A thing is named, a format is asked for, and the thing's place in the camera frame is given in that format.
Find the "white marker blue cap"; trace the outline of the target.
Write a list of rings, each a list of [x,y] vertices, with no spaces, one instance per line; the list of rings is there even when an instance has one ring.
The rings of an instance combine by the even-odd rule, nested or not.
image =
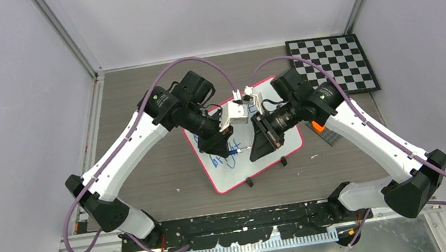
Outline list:
[[[246,151],[250,151],[251,147],[247,146],[247,147],[242,147],[241,149],[236,149],[233,151],[233,154],[239,154],[242,152],[246,152]]]

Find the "white whiteboard pink rim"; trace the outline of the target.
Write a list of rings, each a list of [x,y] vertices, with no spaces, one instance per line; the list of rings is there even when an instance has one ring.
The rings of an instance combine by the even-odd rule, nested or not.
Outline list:
[[[270,82],[275,77],[271,75],[255,85],[254,89],[261,92],[263,98],[268,100],[280,101],[281,98],[271,87]],[[285,133],[285,143],[282,147],[272,154],[268,154],[256,162],[251,162],[250,151],[242,152],[222,158],[220,156],[200,153],[197,148],[198,136],[183,129],[183,134],[190,144],[200,166],[203,168],[209,182],[218,194],[225,194],[235,187],[244,184],[246,178],[254,177],[268,168],[280,163],[281,157],[288,157],[303,147],[304,140],[299,125]],[[254,129],[251,122],[246,125],[236,125],[233,135],[228,139],[229,150],[241,149],[252,145]]]

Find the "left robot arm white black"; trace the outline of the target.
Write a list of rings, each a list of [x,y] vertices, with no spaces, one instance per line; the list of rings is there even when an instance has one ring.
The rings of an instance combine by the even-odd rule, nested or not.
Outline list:
[[[182,127],[198,137],[200,152],[226,158],[232,127],[222,129],[221,113],[209,115],[205,103],[215,94],[211,82],[188,71],[168,89],[154,87],[148,101],[140,101],[125,131],[98,163],[83,175],[71,174],[67,190],[104,232],[120,230],[136,237],[138,244],[154,249],[161,241],[156,221],[144,211],[119,199],[122,185],[148,151],[173,128]]]

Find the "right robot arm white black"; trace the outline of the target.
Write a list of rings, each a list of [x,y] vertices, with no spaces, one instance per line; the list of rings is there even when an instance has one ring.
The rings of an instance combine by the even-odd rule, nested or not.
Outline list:
[[[328,197],[330,214],[346,221],[360,209],[388,207],[406,218],[415,218],[439,188],[443,176],[429,166],[446,169],[446,154],[412,147],[417,161],[396,143],[403,139],[374,121],[353,101],[327,81],[314,88],[296,69],[277,75],[270,86],[282,100],[272,112],[256,112],[251,118],[254,140],[250,161],[256,162],[280,149],[285,133],[302,121],[313,121],[353,143],[389,174],[372,182],[343,182]]]

